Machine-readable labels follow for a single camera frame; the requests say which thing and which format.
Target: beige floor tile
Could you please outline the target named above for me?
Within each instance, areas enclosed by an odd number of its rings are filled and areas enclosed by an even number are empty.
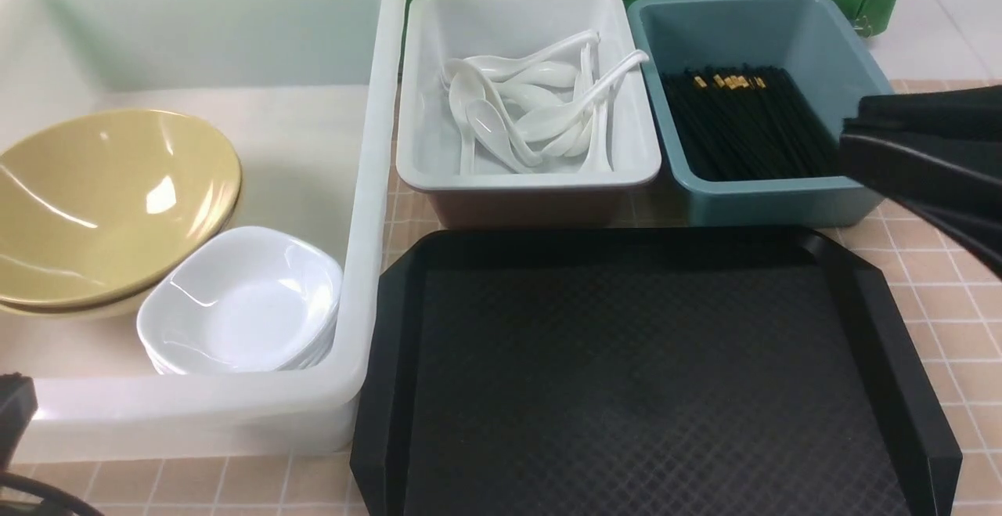
[[[915,213],[906,209],[905,206],[899,205],[898,202],[892,201],[890,198],[885,198],[884,202],[880,204],[880,212],[884,218],[915,218],[917,219]]]
[[[960,281],[949,252],[901,252],[913,284],[956,284]]]
[[[1002,481],[986,454],[964,454],[957,485],[957,500],[1002,501]]]
[[[278,513],[279,507],[215,506],[212,516],[276,516]]]
[[[887,229],[899,250],[946,247],[939,232],[924,220],[888,220]]]
[[[432,205],[432,201],[428,195],[423,194],[423,192],[417,192],[417,194],[414,195],[413,212],[415,218],[438,222],[438,214],[435,212],[435,206]]]
[[[350,477],[351,482],[348,484],[348,502],[351,504],[358,504],[362,502],[362,491],[359,490],[359,485],[355,482],[355,477]]]
[[[838,227],[817,227],[816,230],[826,234],[826,236],[830,237],[835,243],[842,243],[842,234]]]
[[[959,504],[953,507],[951,516],[1002,516],[1002,503]]]
[[[943,243],[946,244],[946,247],[948,248],[948,250],[964,250],[964,251],[967,251],[967,248],[965,248],[963,245],[958,244],[957,241],[954,240],[954,238],[948,236],[948,234],[943,234]]]
[[[21,475],[22,477],[30,476],[31,472],[34,470],[35,466],[33,464],[24,463],[17,463],[7,468],[7,471],[10,473],[13,473],[14,475]]]
[[[891,249],[891,237],[884,229],[884,220],[877,218],[865,218],[859,224],[846,227],[842,231],[842,241],[846,247],[855,250],[856,248],[871,249]]]
[[[960,393],[957,391],[957,386],[953,384],[952,378],[950,378],[950,372],[946,369],[946,364],[925,364],[926,374],[929,377],[929,383],[933,385],[933,390],[936,391],[936,397],[939,398],[941,403],[959,403]]]
[[[968,401],[1002,401],[1002,362],[951,364]]]
[[[211,516],[211,508],[186,506],[150,506],[146,516]]]
[[[970,296],[961,287],[915,288],[930,321],[977,321]]]
[[[31,472],[35,470],[34,465],[11,465],[7,468],[7,471],[13,473],[14,475],[21,475],[22,477],[30,477]],[[13,489],[4,489],[0,487],[0,500],[15,500],[24,502],[28,498],[28,495],[20,491],[15,491]]]
[[[414,197],[415,192],[400,192],[397,195],[397,207],[393,213],[393,219],[395,222],[402,222],[402,220],[412,220],[417,218],[414,215]]]
[[[31,477],[68,494],[83,497],[96,468],[97,464],[91,462],[45,464],[36,467]]]
[[[922,321],[924,319],[922,308],[919,306],[918,300],[915,299],[915,292],[912,291],[912,288],[891,288],[891,295],[894,296],[894,302],[898,305],[898,312],[901,313],[902,319],[905,321]]]
[[[344,516],[344,504],[326,506],[291,506],[282,509],[282,516]]]
[[[104,516],[143,516],[146,506],[102,506],[95,505],[94,508],[101,511]]]
[[[919,353],[919,358],[923,360],[942,360],[936,339],[933,337],[932,329],[928,323],[907,323],[908,334],[912,337],[912,344],[915,351]]]
[[[972,405],[971,414],[985,439],[985,446],[989,450],[1002,450],[1002,407]]]
[[[945,91],[947,88],[944,80],[906,80],[905,85],[908,92]]]
[[[953,429],[953,435],[957,438],[960,449],[980,450],[984,448],[981,438],[978,437],[978,431],[974,427],[974,423],[971,422],[971,415],[967,414],[967,407],[943,407],[943,413],[950,421],[950,428]]]
[[[230,458],[219,503],[278,504],[288,469],[288,456]]]
[[[386,224],[388,230],[390,230],[390,242],[387,244],[387,250],[392,252],[404,252],[411,247],[411,223],[409,222],[395,222],[391,224]]]
[[[146,502],[153,492],[160,460],[106,461],[97,470],[88,501]]]
[[[888,284],[905,284],[908,278],[905,270],[901,267],[901,260],[898,260],[898,252],[882,252],[875,250],[856,250],[856,254],[862,256],[873,266],[879,267],[884,273],[884,279]]]
[[[157,504],[202,504],[215,500],[225,458],[168,459],[153,493]]]
[[[976,256],[971,255],[970,252],[951,252],[954,262],[957,263],[957,270],[960,271],[960,276],[966,282],[998,282],[999,278],[995,277],[995,274],[991,273],[984,264],[981,264]]]
[[[982,323],[933,323],[933,330],[948,360],[1002,359]]]
[[[983,88],[989,84],[988,80],[949,80],[948,90],[973,90],[973,88]]]
[[[289,474],[286,503],[347,501],[348,454],[297,457]]]
[[[1002,319],[1002,285],[997,287],[971,287],[971,296],[985,319]]]

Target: tiled floor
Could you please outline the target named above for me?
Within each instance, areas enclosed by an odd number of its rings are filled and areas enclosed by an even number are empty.
[[[14,470],[78,495],[106,516],[368,514],[351,478],[347,453],[65,463]]]

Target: black serving tray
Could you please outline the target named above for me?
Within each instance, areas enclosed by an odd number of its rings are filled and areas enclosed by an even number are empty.
[[[884,277],[816,231],[440,231],[379,291],[373,516],[950,513]]]

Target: white bowl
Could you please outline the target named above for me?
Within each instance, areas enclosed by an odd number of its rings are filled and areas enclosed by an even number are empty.
[[[333,329],[341,267],[261,226],[223,231],[153,289],[136,328],[151,359],[181,374],[272,372],[313,359]]]

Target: blue plastic bin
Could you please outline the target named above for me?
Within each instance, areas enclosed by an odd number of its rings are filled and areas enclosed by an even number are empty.
[[[894,92],[831,0],[638,0],[628,10],[658,134],[692,226],[859,222],[881,195],[849,177],[706,181],[692,173],[659,74],[704,66],[787,69],[835,138],[860,98]]]

